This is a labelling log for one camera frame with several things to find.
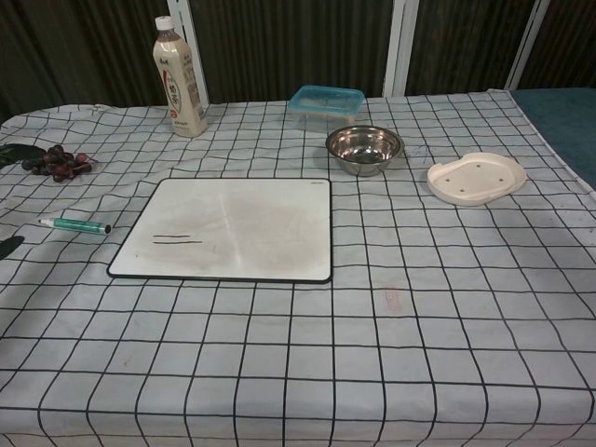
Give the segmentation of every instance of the curtain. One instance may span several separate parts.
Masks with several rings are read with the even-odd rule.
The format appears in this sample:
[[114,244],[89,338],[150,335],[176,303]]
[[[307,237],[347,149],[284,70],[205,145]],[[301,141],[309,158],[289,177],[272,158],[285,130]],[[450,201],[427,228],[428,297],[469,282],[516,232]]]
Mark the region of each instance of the curtain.
[[153,62],[166,0],[2,0],[0,122],[65,103],[165,104]]
[[518,86],[547,87],[596,87],[596,1],[550,1]]
[[503,88],[534,0],[420,0],[407,95]]
[[287,100],[303,84],[381,96],[392,0],[190,0],[211,102]]

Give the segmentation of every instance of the white plastic plate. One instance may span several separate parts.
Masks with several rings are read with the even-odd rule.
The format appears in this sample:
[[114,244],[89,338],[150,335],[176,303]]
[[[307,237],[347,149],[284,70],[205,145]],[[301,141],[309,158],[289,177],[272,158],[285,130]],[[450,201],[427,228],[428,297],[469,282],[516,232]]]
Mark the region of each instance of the white plastic plate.
[[474,207],[510,194],[525,182],[525,169],[510,158],[475,152],[427,173],[432,193],[454,205]]

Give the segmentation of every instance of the metal bowl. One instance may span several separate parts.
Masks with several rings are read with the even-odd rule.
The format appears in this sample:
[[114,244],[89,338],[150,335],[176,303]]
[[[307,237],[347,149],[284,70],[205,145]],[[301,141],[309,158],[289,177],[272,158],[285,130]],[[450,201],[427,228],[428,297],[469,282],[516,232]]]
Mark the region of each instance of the metal bowl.
[[403,140],[391,130],[350,126],[333,132],[325,142],[345,172],[368,177],[383,171],[403,152]]

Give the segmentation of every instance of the plastic bottle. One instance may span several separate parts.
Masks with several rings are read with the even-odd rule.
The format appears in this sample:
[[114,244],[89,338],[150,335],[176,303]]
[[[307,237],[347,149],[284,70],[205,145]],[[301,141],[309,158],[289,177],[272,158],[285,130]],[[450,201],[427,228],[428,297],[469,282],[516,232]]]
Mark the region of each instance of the plastic bottle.
[[159,35],[153,47],[153,58],[168,97],[171,124],[178,135],[196,137],[205,131],[207,123],[201,118],[203,107],[198,97],[190,47],[174,31],[170,16],[156,17],[156,27]]

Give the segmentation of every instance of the white bottle cap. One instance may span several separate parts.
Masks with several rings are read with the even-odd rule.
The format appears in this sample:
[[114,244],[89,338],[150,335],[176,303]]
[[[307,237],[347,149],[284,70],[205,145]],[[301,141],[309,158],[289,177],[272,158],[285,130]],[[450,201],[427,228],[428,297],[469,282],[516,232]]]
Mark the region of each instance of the white bottle cap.
[[167,31],[174,29],[174,20],[170,16],[156,17],[156,27],[158,31]]

